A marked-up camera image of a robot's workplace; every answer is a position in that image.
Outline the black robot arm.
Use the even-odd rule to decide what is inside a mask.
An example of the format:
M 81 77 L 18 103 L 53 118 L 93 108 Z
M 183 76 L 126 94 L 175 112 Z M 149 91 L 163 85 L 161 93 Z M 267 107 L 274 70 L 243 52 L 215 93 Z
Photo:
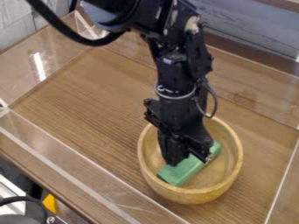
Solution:
M 145 100 L 145 119 L 158 128 L 163 159 L 178 165 L 189 156 L 206 161 L 214 140 L 203 119 L 213 89 L 213 56 L 202 16 L 187 0 L 83 0 L 95 25 L 110 32 L 141 33 L 158 71 L 157 99 Z

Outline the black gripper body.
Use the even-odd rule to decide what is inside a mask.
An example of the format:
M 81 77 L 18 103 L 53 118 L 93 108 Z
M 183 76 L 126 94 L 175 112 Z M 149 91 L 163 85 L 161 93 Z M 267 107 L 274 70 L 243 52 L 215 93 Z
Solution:
M 194 155 L 193 147 L 214 145 L 214 139 L 203 124 L 203 116 L 193 101 L 146 99 L 145 106 L 145 119 L 158 130 L 183 134 L 190 155 Z

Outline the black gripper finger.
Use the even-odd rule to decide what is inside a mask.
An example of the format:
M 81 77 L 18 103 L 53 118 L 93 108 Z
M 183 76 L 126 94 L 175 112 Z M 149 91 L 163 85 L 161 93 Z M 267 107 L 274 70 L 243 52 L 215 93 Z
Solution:
M 177 166 L 190 156 L 183 134 L 159 129 L 158 141 L 166 163 Z
M 191 153 L 205 164 L 207 164 L 211 161 L 211 148 L 210 147 L 203 147 L 203 146 L 193 147 Z

